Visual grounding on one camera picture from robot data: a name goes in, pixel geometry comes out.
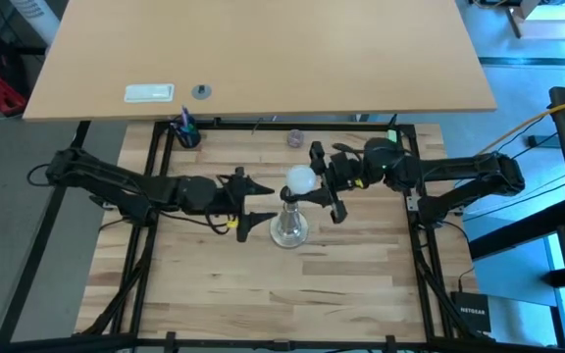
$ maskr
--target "white ball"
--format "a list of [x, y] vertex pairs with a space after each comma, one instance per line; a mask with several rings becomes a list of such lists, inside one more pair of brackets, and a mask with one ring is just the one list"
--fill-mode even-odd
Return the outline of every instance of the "white ball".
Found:
[[316, 181], [317, 176], [309, 166], [293, 166], [286, 172], [286, 186], [296, 195], [313, 190]]

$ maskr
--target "white label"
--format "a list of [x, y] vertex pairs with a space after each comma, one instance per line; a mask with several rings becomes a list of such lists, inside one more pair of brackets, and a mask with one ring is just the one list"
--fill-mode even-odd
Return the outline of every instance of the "white label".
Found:
[[174, 101], [174, 85], [171, 83], [131, 84], [126, 87], [126, 103], [152, 103]]

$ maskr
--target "pen holder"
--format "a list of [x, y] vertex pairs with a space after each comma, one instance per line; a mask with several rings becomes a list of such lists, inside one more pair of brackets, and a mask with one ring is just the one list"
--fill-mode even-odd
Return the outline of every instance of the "pen holder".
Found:
[[174, 136], [183, 148], [195, 148], [202, 139], [200, 132], [195, 125], [195, 119], [188, 117], [188, 124], [185, 126], [181, 119], [170, 122], [170, 128]]

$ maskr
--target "light wood desk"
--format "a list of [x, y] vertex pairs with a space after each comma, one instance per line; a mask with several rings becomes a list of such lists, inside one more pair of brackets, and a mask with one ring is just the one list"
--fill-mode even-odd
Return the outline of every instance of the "light wood desk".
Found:
[[[416, 129], [421, 156], [445, 158], [439, 126]], [[121, 167], [142, 173], [151, 131], [152, 124], [130, 125]], [[308, 163], [311, 141], [322, 141], [332, 153], [335, 142], [361, 148], [368, 138], [385, 136], [384, 132], [306, 131], [304, 146], [293, 149], [286, 146], [286, 131], [202, 130], [202, 134], [197, 150], [185, 151], [174, 144], [169, 176], [214, 178], [244, 166], [257, 182], [277, 191], [288, 168]], [[163, 146], [161, 141], [157, 166]], [[429, 193], [446, 192], [451, 185], [430, 182]], [[206, 227], [162, 218], [139, 336], [163, 338], [166, 331], [175, 331], [181, 339], [381, 342], [393, 334], [398, 342], [425, 341], [402, 194], [377, 184], [368, 190], [341, 192], [340, 197], [348, 210], [340, 225], [333, 225], [328, 210], [301, 205], [310, 224], [309, 239], [294, 250], [274, 244], [269, 222], [254, 228], [246, 243], [237, 243], [233, 232], [219, 236]], [[278, 212], [281, 207], [276, 193], [248, 197], [246, 211]], [[104, 224], [119, 217], [118, 212], [109, 212]], [[130, 228], [121, 223], [99, 234], [77, 330], [87, 328], [117, 292]], [[472, 267], [468, 244], [453, 227], [438, 229], [437, 243], [446, 288], [455, 290], [458, 276]], [[476, 291], [472, 275], [464, 276], [468, 291]], [[430, 293], [436, 334], [440, 334], [437, 303]], [[130, 317], [131, 300], [125, 331]]]
[[[172, 83], [171, 103], [124, 102]], [[212, 87], [206, 100], [191, 89]], [[26, 120], [496, 108], [454, 0], [76, 0]]]

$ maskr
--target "gray floor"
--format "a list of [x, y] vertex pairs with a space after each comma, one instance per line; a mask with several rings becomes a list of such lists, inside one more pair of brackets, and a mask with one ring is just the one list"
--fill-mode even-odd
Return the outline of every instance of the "gray floor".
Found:
[[[50, 1], [59, 14], [65, 3]], [[511, 33], [502, 11], [485, 11], [465, 3], [465, 0], [457, 1], [480, 56], [565, 57], [565, 42], [521, 41]], [[23, 20], [14, 17], [12, 24], [26, 44], [40, 44]], [[35, 77], [39, 65], [31, 57], [26, 58], [26, 63], [31, 76]], [[400, 121], [441, 124], [448, 155], [468, 156], [511, 127], [544, 110], [549, 103], [548, 89], [554, 85], [565, 85], [565, 68], [486, 67], [485, 71], [498, 103], [496, 112], [401, 115]], [[71, 123], [0, 122], [0, 316], [19, 275], [19, 267], [24, 262], [48, 194], [47, 189], [26, 184], [26, 171], [48, 162], [54, 151], [65, 148], [73, 137], [75, 126]], [[125, 128], [123, 123], [93, 124], [84, 147], [108, 162], [115, 162]], [[532, 132], [553, 133], [552, 121], [545, 119]], [[503, 152], [513, 155], [524, 147], [524, 141], [518, 139]], [[565, 174], [561, 154], [555, 150], [531, 151], [521, 157], [520, 163], [528, 186], [523, 195]], [[560, 179], [558, 183], [547, 185], [542, 191], [561, 182]], [[551, 192], [545, 197], [546, 202], [553, 203], [563, 197], [563, 192]], [[525, 202], [520, 207], [480, 217], [467, 223], [466, 230], [471, 238], [481, 236], [530, 214], [538, 205], [543, 207], [543, 198], [538, 203]], [[476, 216], [506, 202], [504, 198], [490, 197], [472, 205], [468, 214]], [[15, 339], [67, 336], [71, 333], [101, 216], [101, 211], [89, 203], [85, 192], [68, 191]], [[554, 300], [552, 290], [539, 280], [548, 269], [543, 240], [477, 263], [476, 273], [482, 292], [495, 296], [490, 305], [493, 334], [497, 339], [534, 345], [554, 341], [550, 322], [541, 306]], [[537, 319], [527, 320], [531, 315]]]

